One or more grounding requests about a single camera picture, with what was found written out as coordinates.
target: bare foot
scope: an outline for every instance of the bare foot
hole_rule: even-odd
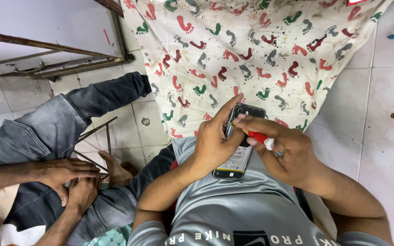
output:
[[[121,167],[113,155],[107,153],[106,151],[100,151],[98,154],[101,156],[101,158],[103,158],[107,165],[107,171],[109,173],[109,185],[107,187],[110,188],[116,184],[122,186],[127,185],[130,179],[133,178],[133,175]]]

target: door handle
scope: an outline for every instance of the door handle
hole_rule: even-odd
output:
[[[39,63],[39,67],[37,67],[37,68],[35,68],[35,69],[32,69],[32,70],[29,70],[29,71],[19,71],[17,68],[15,68],[14,69],[14,72],[15,73],[19,73],[19,74],[29,74],[29,73],[35,73],[35,72],[38,72],[38,71],[40,71],[41,69],[43,69],[45,67],[45,63],[44,62],[40,62]]]

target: phone frame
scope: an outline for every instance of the phone frame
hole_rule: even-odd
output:
[[[226,124],[226,129],[225,129],[225,131],[224,131],[225,136],[227,136],[228,132],[232,129],[232,127],[234,127],[234,126],[231,125],[231,122],[234,120],[233,117],[234,117],[234,115],[235,115],[235,111],[236,111],[239,107],[241,107],[242,105],[245,105],[245,106],[247,106],[248,108],[253,108],[253,109],[256,109],[256,110],[263,111],[263,112],[264,112],[264,115],[262,116],[262,118],[265,118],[265,115],[266,115],[265,109],[258,108],[258,107],[254,107],[254,106],[250,106],[250,105],[247,105],[247,104],[244,104],[244,103],[237,103],[237,104],[235,105],[235,107],[233,107],[232,111],[230,112],[229,119],[228,119],[227,124]],[[253,149],[250,151],[250,153],[249,153],[249,155],[248,155],[248,157],[247,157],[246,165],[244,166],[244,170],[243,170],[242,172],[218,170],[218,169],[217,169],[218,167],[216,167],[216,168],[212,171],[212,176],[213,176],[214,178],[216,178],[216,179],[231,179],[231,180],[240,180],[240,179],[242,179],[243,176],[244,176],[244,174],[246,173],[247,166],[249,165],[249,160],[250,160],[250,157],[252,156],[252,152],[253,152]],[[217,176],[215,172],[222,172],[223,175],[218,175],[218,176]]]

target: cloth sleeve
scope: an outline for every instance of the cloth sleeve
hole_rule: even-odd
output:
[[[365,232],[345,232],[337,237],[341,246],[390,246],[381,238]]]
[[[164,246],[168,235],[159,221],[146,221],[140,224],[130,235],[128,246]]]

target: smartphone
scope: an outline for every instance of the smartphone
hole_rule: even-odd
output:
[[[265,110],[253,107],[243,103],[237,103],[230,113],[229,120],[225,129],[225,136],[230,138],[235,126],[231,122],[238,117],[238,114],[246,114],[254,117],[265,117]],[[246,141],[248,136],[245,136],[235,153],[223,165],[217,167],[212,172],[212,176],[216,179],[234,179],[240,180],[246,172],[247,164],[252,154],[253,147]]]

